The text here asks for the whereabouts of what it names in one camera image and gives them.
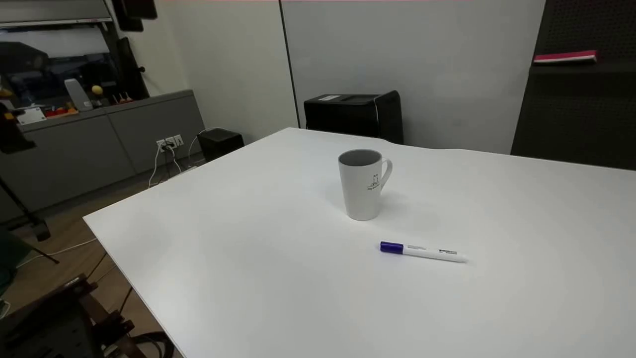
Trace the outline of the white ceramic mug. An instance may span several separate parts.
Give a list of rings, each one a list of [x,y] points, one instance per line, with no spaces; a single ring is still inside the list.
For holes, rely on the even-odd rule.
[[[393,164],[373,150],[351,150],[337,158],[345,214],[355,221],[371,221],[381,210],[381,192]]]

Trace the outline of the white marker blue cap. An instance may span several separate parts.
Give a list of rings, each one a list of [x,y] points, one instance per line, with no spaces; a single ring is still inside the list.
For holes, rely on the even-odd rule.
[[[417,247],[417,245],[391,243],[391,241],[379,241],[379,253],[399,255],[399,257],[431,259],[431,261],[443,261],[443,263],[461,263],[461,265],[466,263],[466,259],[461,257],[457,251],[425,249],[425,247]]]

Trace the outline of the small black floor box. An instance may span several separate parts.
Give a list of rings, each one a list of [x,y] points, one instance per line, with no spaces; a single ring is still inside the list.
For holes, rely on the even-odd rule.
[[[244,146],[242,136],[226,130],[208,130],[196,136],[202,158],[212,162]]]

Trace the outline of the grey low cabinet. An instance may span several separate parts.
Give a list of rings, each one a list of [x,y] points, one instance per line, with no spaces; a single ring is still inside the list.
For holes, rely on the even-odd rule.
[[[152,170],[156,142],[202,132],[190,90],[23,126],[33,150],[0,156],[0,178],[31,212],[49,210]]]

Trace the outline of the white bottle on cabinet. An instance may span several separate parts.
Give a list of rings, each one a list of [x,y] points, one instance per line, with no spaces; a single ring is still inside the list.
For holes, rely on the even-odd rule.
[[[91,102],[89,102],[87,94],[83,92],[81,84],[75,78],[67,78],[63,82],[63,86],[67,90],[69,100],[73,102],[73,106],[79,112],[89,112],[91,110]]]

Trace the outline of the black shelving unit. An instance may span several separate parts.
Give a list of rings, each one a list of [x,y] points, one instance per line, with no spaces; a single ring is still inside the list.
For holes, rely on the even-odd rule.
[[[510,154],[633,170],[636,0],[546,0],[532,58],[578,50],[598,60],[530,60]]]

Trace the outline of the pink book on shelf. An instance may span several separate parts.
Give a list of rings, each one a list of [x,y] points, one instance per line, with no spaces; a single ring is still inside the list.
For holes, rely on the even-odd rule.
[[[576,64],[576,62],[596,62],[598,50],[578,50],[578,52],[552,52],[536,54],[532,64]]]

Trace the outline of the black box by wall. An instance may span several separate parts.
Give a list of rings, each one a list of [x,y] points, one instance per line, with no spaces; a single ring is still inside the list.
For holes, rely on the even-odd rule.
[[[307,130],[403,142],[401,98],[387,94],[323,94],[304,102]]]

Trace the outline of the white wall power outlet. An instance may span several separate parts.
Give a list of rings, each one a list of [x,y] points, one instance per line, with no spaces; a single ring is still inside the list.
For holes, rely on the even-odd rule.
[[[184,142],[182,142],[182,138],[176,134],[176,136],[168,136],[168,138],[162,138],[162,140],[156,140],[154,142],[156,144],[156,148],[160,150],[160,148],[180,148],[180,146],[184,146]]]

